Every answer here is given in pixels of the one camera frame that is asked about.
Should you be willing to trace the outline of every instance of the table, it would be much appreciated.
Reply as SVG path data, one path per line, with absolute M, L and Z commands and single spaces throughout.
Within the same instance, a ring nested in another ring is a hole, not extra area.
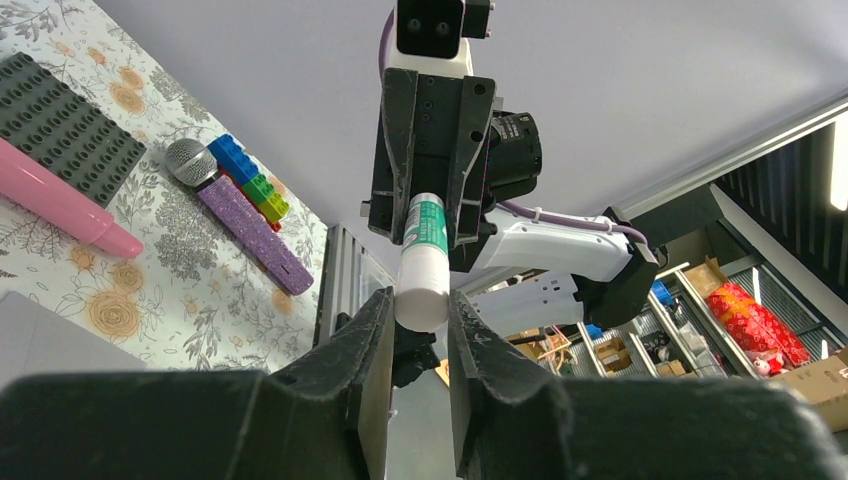
M 280 234 L 315 278 L 293 297 L 160 169 L 174 140 L 208 143 L 226 129 L 100 7 L 0 3 L 0 58 L 18 51 L 147 145 L 108 208 L 145 251 L 131 262 L 110 257 L 0 197 L 0 297 L 28 295 L 152 369 L 274 371 L 308 351 L 327 235 L 317 216 L 257 161 L 286 192 Z

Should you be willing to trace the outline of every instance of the glittery microphone handle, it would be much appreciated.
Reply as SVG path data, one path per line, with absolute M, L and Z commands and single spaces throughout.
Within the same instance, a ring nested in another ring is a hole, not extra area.
M 300 295 L 312 286 L 312 275 L 229 177 L 221 176 L 197 196 L 289 292 Z

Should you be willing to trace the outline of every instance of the white bottle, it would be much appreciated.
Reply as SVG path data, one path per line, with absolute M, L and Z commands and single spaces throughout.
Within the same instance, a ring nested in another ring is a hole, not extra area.
M 450 261 L 445 206 L 438 195 L 420 193 L 409 202 L 395 319 L 416 332 L 432 332 L 448 319 Z

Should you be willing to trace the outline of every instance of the pink tip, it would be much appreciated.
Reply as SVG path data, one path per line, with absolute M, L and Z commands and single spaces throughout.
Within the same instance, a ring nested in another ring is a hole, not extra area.
M 144 245 L 117 223 L 110 225 L 103 235 L 91 244 L 121 258 L 135 258 L 144 251 Z

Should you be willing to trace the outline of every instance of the red patterned fabric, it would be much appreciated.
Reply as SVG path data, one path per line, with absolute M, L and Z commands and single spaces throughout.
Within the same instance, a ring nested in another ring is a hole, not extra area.
M 794 366 L 810 361 L 810 352 L 792 330 L 738 285 L 725 283 L 710 294 L 707 304 L 742 350 L 777 350 Z

